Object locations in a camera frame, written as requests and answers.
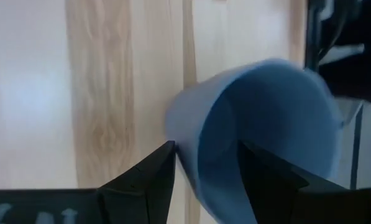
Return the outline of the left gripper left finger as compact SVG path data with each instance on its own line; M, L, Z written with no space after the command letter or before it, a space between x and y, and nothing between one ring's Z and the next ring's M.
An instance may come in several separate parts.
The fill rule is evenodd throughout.
M0 224L166 224L175 151L167 141L98 188L0 190Z

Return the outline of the blue mug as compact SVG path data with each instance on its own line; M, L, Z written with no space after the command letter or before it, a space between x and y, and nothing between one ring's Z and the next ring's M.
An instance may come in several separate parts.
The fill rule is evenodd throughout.
M341 112L324 80L289 61L227 70L181 91L165 115L165 135L192 189L219 224L257 224L242 185L244 140L323 178L336 174Z

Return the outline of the grey metal leg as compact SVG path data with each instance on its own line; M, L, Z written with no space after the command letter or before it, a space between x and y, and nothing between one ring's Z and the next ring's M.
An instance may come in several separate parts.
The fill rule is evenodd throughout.
M355 117L355 128L354 128L354 143L352 151L352 166L350 173L350 189L355 190L357 188L357 176L359 168L359 152L360 152L360 139L362 132L362 118L363 118L363 105L360 106Z

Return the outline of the black table frame post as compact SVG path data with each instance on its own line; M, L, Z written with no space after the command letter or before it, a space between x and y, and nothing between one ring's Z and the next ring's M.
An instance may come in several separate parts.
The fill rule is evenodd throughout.
M307 0L307 3L305 67L317 72L321 38L320 13L324 3L321 0Z

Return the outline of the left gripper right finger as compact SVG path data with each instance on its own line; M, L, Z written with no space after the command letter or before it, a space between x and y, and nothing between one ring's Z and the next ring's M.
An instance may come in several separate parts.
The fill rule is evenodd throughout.
M242 141L237 160L257 224L371 224L371 189L343 188Z

